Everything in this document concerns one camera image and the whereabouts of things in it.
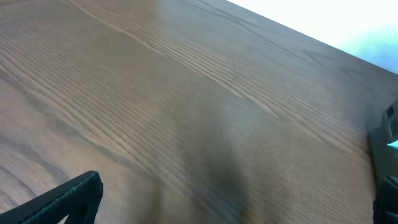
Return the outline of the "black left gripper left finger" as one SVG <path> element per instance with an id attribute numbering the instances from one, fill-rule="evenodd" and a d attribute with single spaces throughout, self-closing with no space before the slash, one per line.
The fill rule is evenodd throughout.
<path id="1" fill-rule="evenodd" d="M 99 172 L 90 170 L 1 214 L 3 224 L 94 224 L 103 196 Z"/>

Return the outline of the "grey plastic basket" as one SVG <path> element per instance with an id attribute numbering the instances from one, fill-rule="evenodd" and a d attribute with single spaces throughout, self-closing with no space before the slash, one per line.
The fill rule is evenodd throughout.
<path id="1" fill-rule="evenodd" d="M 397 100 L 382 114 L 381 123 L 368 133 L 377 186 L 387 176 L 397 177 Z"/>

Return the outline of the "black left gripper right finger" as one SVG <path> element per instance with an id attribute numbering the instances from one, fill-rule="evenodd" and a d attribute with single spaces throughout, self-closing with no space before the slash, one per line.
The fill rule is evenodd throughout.
<path id="1" fill-rule="evenodd" d="M 397 177 L 387 176 L 373 202 L 374 224 L 397 224 Z"/>

